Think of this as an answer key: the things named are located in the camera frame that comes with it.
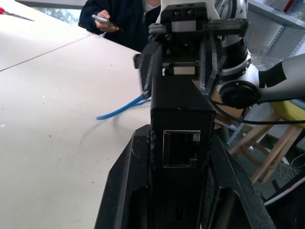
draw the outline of table surface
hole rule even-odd
[[[17,2],[0,7],[34,20],[0,15],[0,71],[91,35]]]
[[[95,120],[140,94],[135,51],[96,35],[67,43],[0,71],[1,228],[94,228],[110,168],[150,122],[149,104]]]

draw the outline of stool leg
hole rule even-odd
[[[283,147],[283,149],[281,150],[279,155],[274,160],[274,164],[272,165],[272,168],[268,170],[268,172],[266,173],[266,175],[264,176],[264,178],[262,180],[262,183],[266,183],[266,181],[270,178],[270,176],[273,174],[273,172],[275,171],[278,164],[282,161],[283,157],[286,155],[286,153],[288,152],[290,147],[293,145],[293,143],[295,142],[297,137],[302,132],[303,128],[298,127],[298,126],[295,126],[295,127],[296,127],[296,129],[294,130],[293,135],[291,136],[291,138],[288,140],[286,145]]]
[[[275,159],[275,157],[280,153],[280,151],[283,149],[283,147],[288,142],[288,140],[292,137],[294,132],[295,132],[295,126],[294,125],[289,125],[288,129],[285,131],[283,136],[275,144],[275,146],[273,147],[273,149],[271,150],[271,152],[269,153],[269,155],[265,159],[264,163],[262,164],[262,166],[260,166],[259,169],[252,176],[253,184],[259,179],[259,177],[268,168],[268,166]]]
[[[265,118],[264,121],[276,121],[279,120],[279,115],[272,111],[267,118]],[[263,135],[266,131],[268,131],[273,125],[257,125],[254,127],[249,133],[246,134],[245,137],[243,137],[235,146],[233,146],[229,153],[233,154],[235,151],[246,144],[247,142],[251,141],[253,138],[259,139],[261,135]]]

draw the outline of hand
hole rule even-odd
[[[107,10],[103,10],[97,14],[97,16],[105,19],[109,19],[110,15]],[[99,22],[95,20],[96,27],[103,32],[117,32],[119,30],[118,27],[107,25],[106,23]]]

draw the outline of metal shelf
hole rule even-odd
[[[261,14],[262,16],[269,18],[270,20],[282,25],[295,27],[296,29],[305,30],[305,22],[294,17],[291,17],[283,12],[273,9],[272,7],[266,6],[265,4],[259,3],[255,0],[249,0],[249,11]]]

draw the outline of wooden stool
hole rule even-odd
[[[292,104],[290,101],[270,103],[270,105],[273,108],[273,111],[264,121],[278,121],[280,119],[292,121],[305,119],[305,111]],[[253,164],[259,166],[258,170],[252,176],[253,183],[255,183],[266,170],[267,172],[263,177],[262,183],[265,183],[270,178],[275,171],[275,168],[286,155],[303,128],[305,128],[305,124],[289,125],[288,129],[275,144],[271,152],[268,152],[262,145],[256,143],[256,141],[272,127],[273,125],[257,125],[229,150],[229,153],[233,154],[240,149],[240,153],[237,156],[244,155]],[[248,153],[248,148],[250,146],[260,149],[266,155],[266,159],[263,163],[259,162]]]

